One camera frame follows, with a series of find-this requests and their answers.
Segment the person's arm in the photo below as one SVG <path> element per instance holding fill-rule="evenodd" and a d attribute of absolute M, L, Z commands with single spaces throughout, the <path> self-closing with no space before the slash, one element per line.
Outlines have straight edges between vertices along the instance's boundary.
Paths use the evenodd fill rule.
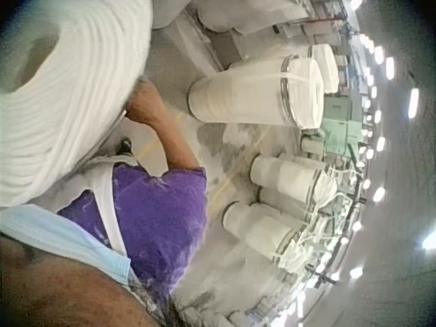
<path fill-rule="evenodd" d="M 127 118 L 153 128 L 159 137 L 169 169 L 199 168 L 196 156 L 186 143 L 174 117 L 151 82 L 139 80 L 130 100 Z"/>

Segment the worker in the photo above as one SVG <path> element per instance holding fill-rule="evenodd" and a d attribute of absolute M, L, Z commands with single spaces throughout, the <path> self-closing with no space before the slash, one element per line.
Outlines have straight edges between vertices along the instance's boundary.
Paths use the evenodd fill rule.
<path fill-rule="evenodd" d="M 202 240 L 205 171 L 149 81 L 138 83 L 127 117 L 155 130 L 169 167 L 163 176 L 118 161 L 124 155 L 104 163 L 107 184 L 97 160 L 63 184 L 71 191 L 84 181 L 58 212 L 35 204 L 0 212 L 9 326 L 185 326 L 170 293 Z"/>

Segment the factory floor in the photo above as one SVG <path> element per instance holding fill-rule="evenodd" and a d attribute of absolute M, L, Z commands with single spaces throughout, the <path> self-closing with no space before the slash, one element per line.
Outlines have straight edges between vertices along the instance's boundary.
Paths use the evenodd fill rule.
<path fill-rule="evenodd" d="M 223 210 L 233 201 L 255 201 L 258 188 L 249 180 L 253 158 L 258 153 L 297 153 L 300 134 L 289 127 L 201 123 L 189 114 L 186 99 L 192 83 L 220 69 L 194 25 L 182 14 L 169 27 L 153 32 L 145 75 L 173 111 L 208 178 L 204 242 L 174 295 L 182 307 L 228 315 L 277 292 L 285 273 L 222 227 Z M 151 174 L 167 170 L 164 150 L 151 129 L 125 119 L 109 143 L 123 136 L 132 139 L 134 155 Z"/>

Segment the white fiber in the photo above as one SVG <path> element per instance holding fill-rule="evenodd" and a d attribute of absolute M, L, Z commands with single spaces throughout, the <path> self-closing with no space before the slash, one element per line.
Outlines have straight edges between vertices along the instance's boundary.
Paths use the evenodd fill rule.
<path fill-rule="evenodd" d="M 149 0 L 38 0 L 0 53 L 0 206 L 41 195 L 121 114 L 142 72 Z"/>

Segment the blue face mask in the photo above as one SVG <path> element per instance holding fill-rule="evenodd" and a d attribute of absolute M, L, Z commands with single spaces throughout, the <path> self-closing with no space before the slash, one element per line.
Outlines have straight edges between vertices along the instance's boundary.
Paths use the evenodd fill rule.
<path fill-rule="evenodd" d="M 127 287 L 130 259 L 74 222 L 28 204 L 0 211 L 0 232 L 24 244 L 99 269 Z"/>

